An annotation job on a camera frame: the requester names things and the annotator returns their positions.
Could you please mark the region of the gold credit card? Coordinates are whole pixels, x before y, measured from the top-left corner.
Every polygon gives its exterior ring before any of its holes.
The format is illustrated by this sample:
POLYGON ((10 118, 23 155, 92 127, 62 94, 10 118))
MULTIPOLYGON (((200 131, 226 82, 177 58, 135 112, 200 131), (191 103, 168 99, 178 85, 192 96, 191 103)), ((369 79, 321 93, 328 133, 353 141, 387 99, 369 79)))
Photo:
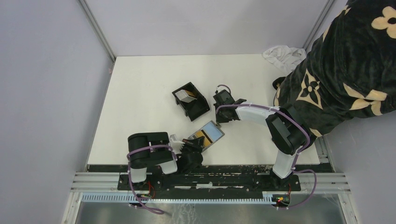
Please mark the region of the gold credit card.
POLYGON ((197 132, 198 137, 204 137, 204 147, 209 147, 213 141, 210 138, 209 134, 205 130, 200 130, 197 132))

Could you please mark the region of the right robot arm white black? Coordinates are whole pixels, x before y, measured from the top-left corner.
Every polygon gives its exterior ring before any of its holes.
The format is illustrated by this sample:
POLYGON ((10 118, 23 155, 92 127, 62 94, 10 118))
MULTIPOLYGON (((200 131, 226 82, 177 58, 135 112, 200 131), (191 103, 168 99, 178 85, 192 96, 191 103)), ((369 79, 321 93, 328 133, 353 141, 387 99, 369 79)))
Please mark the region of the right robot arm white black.
POLYGON ((215 91, 213 98, 217 123, 240 120, 268 127, 271 140, 278 149, 269 183, 275 190, 284 189, 295 170, 298 155, 312 142, 306 123, 293 105, 263 106, 245 99, 234 100, 227 90, 215 91))

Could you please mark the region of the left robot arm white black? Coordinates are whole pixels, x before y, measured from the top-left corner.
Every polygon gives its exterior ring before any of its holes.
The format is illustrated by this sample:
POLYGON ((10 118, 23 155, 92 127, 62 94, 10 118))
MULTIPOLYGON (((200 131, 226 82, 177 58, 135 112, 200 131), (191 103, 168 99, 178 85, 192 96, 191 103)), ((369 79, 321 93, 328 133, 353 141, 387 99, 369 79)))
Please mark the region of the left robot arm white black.
POLYGON ((205 135, 187 139, 167 132, 136 133, 128 137, 129 184, 137 190, 147 184, 147 170, 160 167, 165 175, 184 174, 202 165, 205 135))

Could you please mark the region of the black plastic card box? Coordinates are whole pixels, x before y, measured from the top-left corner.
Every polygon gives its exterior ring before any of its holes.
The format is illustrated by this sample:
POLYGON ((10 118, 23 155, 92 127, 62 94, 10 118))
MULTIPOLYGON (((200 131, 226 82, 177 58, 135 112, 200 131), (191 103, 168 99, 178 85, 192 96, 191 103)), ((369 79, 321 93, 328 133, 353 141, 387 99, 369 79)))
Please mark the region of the black plastic card box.
POLYGON ((176 104, 180 105, 186 117, 194 121, 206 112, 210 111, 210 106, 206 98, 201 94, 192 82, 172 92, 176 104))

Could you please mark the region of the grey leather card holder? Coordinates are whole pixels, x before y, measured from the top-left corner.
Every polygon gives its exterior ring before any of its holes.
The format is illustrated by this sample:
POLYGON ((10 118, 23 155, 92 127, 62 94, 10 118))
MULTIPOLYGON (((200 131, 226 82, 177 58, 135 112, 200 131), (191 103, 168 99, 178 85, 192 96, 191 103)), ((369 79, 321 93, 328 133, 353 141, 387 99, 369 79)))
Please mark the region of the grey leather card holder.
MULTIPOLYGON (((199 138, 197 136, 197 132, 200 130, 205 130, 210 138, 212 139, 213 143, 209 146, 211 147, 213 144, 215 144, 218 140, 220 140, 223 136, 225 136, 225 133, 221 130, 220 126, 217 125, 214 121, 209 121, 207 124, 205 124, 202 128, 197 130, 195 133, 193 133, 190 137, 188 137, 189 140, 199 138)), ((203 151, 207 150, 209 147, 204 147, 203 146, 203 151)))

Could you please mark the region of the stack of credit cards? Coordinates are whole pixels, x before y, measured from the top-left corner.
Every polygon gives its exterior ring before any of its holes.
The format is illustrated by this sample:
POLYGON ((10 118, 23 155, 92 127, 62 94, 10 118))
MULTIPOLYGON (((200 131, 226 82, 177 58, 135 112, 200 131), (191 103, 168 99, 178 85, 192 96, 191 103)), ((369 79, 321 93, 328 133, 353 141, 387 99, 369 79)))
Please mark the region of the stack of credit cards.
POLYGON ((182 102, 189 103, 196 100, 196 96, 188 90, 179 90, 175 93, 177 99, 182 102))

